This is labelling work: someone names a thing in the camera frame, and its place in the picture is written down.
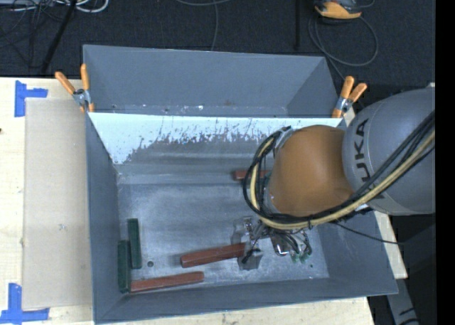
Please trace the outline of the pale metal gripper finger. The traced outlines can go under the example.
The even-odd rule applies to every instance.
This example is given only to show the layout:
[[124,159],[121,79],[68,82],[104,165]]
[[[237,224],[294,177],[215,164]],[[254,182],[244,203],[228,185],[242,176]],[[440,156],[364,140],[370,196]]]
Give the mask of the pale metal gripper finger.
[[243,217],[233,222],[231,244],[255,242],[255,220],[252,217]]
[[257,248],[247,250],[243,256],[237,259],[240,270],[257,270],[262,256],[263,252]]

